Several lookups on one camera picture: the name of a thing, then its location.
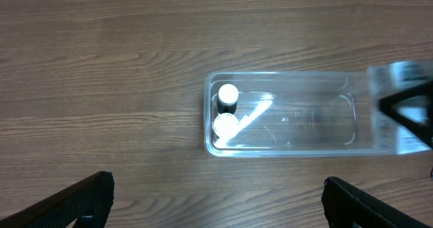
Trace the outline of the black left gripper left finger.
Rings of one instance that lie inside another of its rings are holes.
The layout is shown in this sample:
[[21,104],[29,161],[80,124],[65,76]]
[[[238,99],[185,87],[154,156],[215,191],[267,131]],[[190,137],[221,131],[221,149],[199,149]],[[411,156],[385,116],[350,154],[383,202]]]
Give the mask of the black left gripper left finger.
[[113,175],[99,171],[1,219],[1,227],[104,227],[113,203]]

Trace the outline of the white Hansaplast plaster box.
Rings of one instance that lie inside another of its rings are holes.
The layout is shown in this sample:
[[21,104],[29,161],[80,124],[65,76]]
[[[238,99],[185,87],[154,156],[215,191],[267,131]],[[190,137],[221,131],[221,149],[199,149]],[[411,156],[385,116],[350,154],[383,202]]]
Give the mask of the white Hansaplast plaster box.
[[373,146],[396,155],[432,149],[432,61],[368,68]]

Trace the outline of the orange Redoxon tube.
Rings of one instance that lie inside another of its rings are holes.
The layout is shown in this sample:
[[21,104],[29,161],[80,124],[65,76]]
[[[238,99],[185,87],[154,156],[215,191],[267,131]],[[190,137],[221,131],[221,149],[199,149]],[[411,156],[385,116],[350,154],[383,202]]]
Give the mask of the orange Redoxon tube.
[[212,128],[217,137],[231,139],[237,135],[239,125],[240,122],[235,115],[223,113],[214,119]]

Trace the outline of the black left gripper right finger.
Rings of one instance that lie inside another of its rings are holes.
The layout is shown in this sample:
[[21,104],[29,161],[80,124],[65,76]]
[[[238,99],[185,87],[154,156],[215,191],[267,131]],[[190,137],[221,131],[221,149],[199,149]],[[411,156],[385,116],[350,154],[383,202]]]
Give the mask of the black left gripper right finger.
[[331,228],[430,228],[338,177],[328,177],[321,196]]

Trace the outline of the black bottle white cap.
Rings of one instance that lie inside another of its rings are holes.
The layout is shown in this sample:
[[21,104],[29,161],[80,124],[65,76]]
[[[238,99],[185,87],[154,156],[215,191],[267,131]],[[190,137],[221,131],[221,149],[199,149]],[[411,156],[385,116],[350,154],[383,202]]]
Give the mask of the black bottle white cap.
[[239,91],[235,85],[224,84],[217,93],[217,110],[219,114],[235,114]]

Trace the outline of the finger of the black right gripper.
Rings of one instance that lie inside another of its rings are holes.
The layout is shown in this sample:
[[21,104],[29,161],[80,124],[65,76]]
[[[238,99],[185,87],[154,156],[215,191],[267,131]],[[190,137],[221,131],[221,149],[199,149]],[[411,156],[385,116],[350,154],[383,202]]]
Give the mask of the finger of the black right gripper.
[[378,107],[432,149],[432,81],[383,97]]

